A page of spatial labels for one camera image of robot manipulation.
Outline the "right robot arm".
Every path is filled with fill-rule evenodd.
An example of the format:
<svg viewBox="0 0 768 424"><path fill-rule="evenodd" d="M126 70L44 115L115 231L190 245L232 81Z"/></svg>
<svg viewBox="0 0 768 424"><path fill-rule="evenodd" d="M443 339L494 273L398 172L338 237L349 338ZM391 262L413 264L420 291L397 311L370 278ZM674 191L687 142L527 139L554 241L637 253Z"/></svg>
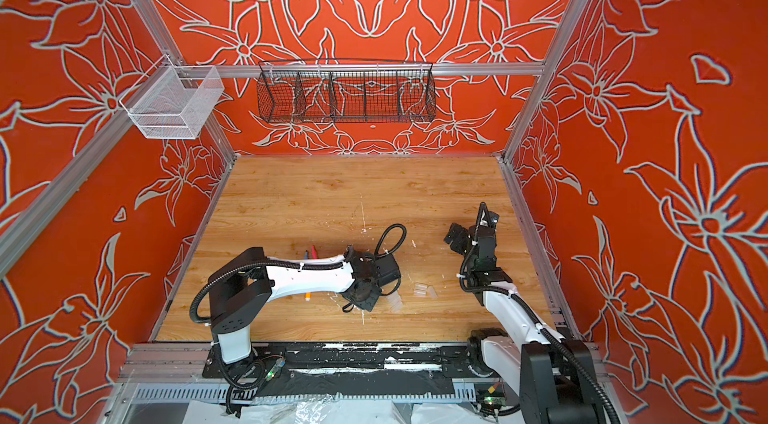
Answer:
<svg viewBox="0 0 768 424"><path fill-rule="evenodd" d="M470 228L451 224L444 242L462 257L461 289L501 325L472 334L471 359L517 395L511 406L491 404L485 396L478 412L494 418L519 413L525 423L619 423L587 345L546 324L497 265L495 221L482 218Z"/></svg>

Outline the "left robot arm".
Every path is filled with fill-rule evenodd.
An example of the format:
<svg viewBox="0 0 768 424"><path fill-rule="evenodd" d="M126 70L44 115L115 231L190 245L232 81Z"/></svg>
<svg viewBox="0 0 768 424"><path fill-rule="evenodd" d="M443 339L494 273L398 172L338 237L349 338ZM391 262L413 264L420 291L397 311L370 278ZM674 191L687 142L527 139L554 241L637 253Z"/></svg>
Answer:
<svg viewBox="0 0 768 424"><path fill-rule="evenodd" d="M277 299L315 292L341 295L363 311L374 309L384 288L401 281L390 253L348 248L321 259L284 260L251 247L211 274L189 306L192 322L209 327L225 364L252 353L250 326L263 307Z"/></svg>

